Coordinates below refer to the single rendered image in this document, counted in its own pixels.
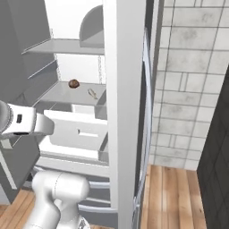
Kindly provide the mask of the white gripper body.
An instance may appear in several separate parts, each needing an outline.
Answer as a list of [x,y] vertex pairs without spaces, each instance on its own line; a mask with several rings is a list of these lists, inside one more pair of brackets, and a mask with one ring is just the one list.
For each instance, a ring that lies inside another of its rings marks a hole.
[[37,114],[34,133],[38,135],[52,135],[55,123],[43,114]]

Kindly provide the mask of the white fridge drawer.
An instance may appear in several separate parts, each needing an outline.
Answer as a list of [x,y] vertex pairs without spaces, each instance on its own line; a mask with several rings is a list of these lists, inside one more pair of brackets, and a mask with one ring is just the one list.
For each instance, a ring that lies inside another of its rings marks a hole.
[[39,143],[43,156],[108,163],[107,120],[96,119],[93,114],[55,110],[45,110],[44,115],[55,123],[55,130]]

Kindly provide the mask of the glass fridge shelf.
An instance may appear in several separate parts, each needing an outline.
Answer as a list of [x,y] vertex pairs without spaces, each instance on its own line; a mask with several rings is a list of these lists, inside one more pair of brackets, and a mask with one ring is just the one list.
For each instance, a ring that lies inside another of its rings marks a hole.
[[[98,99],[94,99],[88,89],[93,89]],[[71,89],[67,81],[58,81],[36,102],[69,103],[75,105],[95,106],[106,90],[105,84],[80,83],[77,89]]]
[[105,49],[103,45],[87,44],[78,39],[51,38],[25,49],[23,53],[103,55]]

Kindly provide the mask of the grey fridge door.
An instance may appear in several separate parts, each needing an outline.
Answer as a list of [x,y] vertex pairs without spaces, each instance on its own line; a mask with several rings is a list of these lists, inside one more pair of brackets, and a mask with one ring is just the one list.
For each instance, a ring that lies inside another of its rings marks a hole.
[[[50,39],[44,0],[0,0],[0,100],[46,108],[36,102],[57,83],[52,54],[23,51]],[[0,205],[10,205],[37,163],[38,140],[46,135],[16,135],[0,140]]]

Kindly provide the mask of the white fridge door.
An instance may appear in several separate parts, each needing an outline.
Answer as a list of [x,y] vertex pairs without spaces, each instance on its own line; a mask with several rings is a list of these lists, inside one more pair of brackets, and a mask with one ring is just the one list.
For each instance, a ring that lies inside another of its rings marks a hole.
[[118,229],[132,229],[144,145],[144,31],[148,30],[153,105],[164,0],[104,0],[103,8],[111,208],[117,209]]

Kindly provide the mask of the white fridge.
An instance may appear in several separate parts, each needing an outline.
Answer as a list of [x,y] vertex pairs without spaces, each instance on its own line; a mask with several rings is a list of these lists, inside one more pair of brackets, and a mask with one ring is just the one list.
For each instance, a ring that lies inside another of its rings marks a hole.
[[[85,15],[104,0],[44,0],[47,11],[47,23],[50,38],[78,39],[80,40],[81,23]],[[58,81],[76,79],[79,83],[95,83],[106,85],[106,63],[103,55],[72,55],[52,54],[57,62],[55,69]],[[107,120],[106,90],[95,106],[75,105],[69,103],[42,102],[46,107],[43,110],[55,110],[71,113],[83,113],[94,115],[96,119]],[[109,153],[108,163],[96,163],[76,158],[43,156],[39,155],[34,166],[47,167],[66,173],[80,174],[91,180],[109,180]],[[26,199],[33,199],[35,193],[32,190],[32,174],[30,173],[26,182],[21,187],[13,203],[22,203]],[[30,216],[25,217],[25,224]],[[18,225],[12,220],[0,219],[0,229],[23,229],[24,225]]]

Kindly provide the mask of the brown round food item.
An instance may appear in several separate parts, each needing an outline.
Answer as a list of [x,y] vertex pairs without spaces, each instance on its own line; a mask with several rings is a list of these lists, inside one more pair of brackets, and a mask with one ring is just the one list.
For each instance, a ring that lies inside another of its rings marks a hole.
[[68,86],[71,89],[77,89],[80,86],[80,83],[76,79],[73,79],[68,82]]

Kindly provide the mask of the grey freezer drawer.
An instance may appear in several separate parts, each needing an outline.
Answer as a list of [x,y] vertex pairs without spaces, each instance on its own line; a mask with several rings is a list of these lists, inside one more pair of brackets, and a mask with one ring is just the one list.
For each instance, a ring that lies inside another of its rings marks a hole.
[[[23,229],[90,229],[90,224],[118,229],[117,213],[80,211],[78,205],[110,208],[109,189],[91,189],[80,174],[41,167],[32,180],[35,205]],[[108,182],[105,179],[89,180]]]

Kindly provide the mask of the dark tiled cabinet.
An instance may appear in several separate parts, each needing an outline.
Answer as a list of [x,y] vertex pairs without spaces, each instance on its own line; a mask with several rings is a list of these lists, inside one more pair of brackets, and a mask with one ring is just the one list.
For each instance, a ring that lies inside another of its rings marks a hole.
[[229,229],[229,65],[197,175],[207,229]]

